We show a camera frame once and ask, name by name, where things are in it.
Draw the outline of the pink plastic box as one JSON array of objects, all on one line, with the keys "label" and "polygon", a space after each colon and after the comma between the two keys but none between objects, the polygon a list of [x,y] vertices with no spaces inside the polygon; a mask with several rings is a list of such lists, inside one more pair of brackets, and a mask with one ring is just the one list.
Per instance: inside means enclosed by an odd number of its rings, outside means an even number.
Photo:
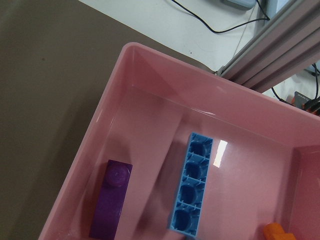
[{"label": "pink plastic box", "polygon": [[319,237],[319,117],[135,42],[39,236]]}]

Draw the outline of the orange block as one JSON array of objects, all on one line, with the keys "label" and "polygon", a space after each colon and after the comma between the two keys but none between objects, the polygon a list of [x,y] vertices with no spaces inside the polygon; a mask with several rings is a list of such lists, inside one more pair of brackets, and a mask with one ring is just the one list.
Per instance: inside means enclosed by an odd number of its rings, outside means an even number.
[{"label": "orange block", "polygon": [[283,227],[276,222],[265,225],[263,235],[266,240],[296,240],[293,233],[285,232]]}]

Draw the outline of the purple block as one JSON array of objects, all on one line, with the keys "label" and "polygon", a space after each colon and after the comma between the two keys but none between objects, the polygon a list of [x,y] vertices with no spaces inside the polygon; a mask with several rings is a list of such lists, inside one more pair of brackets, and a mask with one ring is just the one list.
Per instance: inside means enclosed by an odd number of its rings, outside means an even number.
[{"label": "purple block", "polygon": [[90,238],[115,238],[132,169],[132,164],[108,161],[90,226]]}]

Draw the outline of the long blue block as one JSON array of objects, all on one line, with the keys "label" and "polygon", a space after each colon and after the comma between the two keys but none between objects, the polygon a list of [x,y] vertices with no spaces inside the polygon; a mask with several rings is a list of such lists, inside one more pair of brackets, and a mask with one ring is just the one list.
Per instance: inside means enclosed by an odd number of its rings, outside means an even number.
[{"label": "long blue block", "polygon": [[181,176],[168,228],[197,240],[214,140],[192,132],[185,151]]}]

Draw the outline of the aluminium frame post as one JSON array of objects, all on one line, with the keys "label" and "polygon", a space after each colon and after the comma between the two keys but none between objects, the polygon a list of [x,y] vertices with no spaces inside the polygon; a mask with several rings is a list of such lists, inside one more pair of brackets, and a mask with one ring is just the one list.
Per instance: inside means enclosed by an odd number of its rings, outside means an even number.
[{"label": "aluminium frame post", "polygon": [[218,76],[259,93],[320,59],[320,2],[290,0]]}]

